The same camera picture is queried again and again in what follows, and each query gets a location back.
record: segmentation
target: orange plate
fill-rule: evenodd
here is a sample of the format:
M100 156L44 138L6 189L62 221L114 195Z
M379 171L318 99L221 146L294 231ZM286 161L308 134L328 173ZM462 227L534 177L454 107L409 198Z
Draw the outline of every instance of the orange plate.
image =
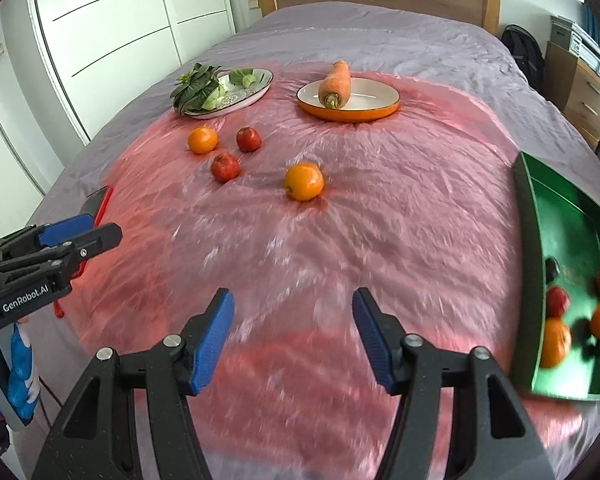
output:
M305 112L336 123L368 123L394 113L400 104L398 91L379 81L351 78L351 98L340 110L329 110L318 100L322 81L314 81L298 90L298 104Z

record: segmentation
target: printer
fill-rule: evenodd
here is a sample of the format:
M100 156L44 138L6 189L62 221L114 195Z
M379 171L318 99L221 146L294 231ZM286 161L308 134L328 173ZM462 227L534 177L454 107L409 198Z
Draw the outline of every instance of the printer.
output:
M579 57L600 76L600 47L580 25L561 16L552 16L551 42Z

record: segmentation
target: round dish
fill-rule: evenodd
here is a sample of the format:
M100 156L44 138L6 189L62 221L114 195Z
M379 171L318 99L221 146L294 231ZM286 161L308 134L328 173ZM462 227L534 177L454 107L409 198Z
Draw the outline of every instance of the round dish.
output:
M186 112L186 114L196 119L213 119L214 117L221 117L254 104L269 90L269 86L273 81L273 73L263 68L254 68L253 75L256 76L256 82L249 88L243 88L241 85L234 85L230 82L228 72L220 76L218 81L226 88L226 94L220 106L214 110Z
M368 123L387 117L398 109L398 91L379 81L362 77L351 78L351 98L340 110L329 110L318 100L322 81L314 81L298 90L298 104L305 112L336 123Z

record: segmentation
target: person's hand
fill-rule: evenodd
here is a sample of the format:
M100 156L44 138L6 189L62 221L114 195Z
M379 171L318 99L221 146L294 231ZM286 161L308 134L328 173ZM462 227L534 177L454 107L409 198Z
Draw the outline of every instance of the person's hand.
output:
M33 363L31 342L22 323L13 325L11 361L7 399L20 418L31 418L40 397L40 378Z

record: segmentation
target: metal bolt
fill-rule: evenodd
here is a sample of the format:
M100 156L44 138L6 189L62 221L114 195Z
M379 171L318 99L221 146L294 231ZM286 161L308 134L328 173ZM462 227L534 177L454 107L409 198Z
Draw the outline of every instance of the metal bolt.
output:
M182 338L178 334L171 334L165 337L162 342L169 348L176 348L176 346L180 346L180 343L182 343Z
M484 346L475 347L474 355L482 361L486 361L491 357L491 353Z
M106 361L108 359L111 359L113 357L113 350L111 348L105 346L104 348L101 348L100 350L98 350L96 357L100 361Z
M407 334L404 336L404 342L407 346L413 346L414 348L422 346L422 338L417 334Z

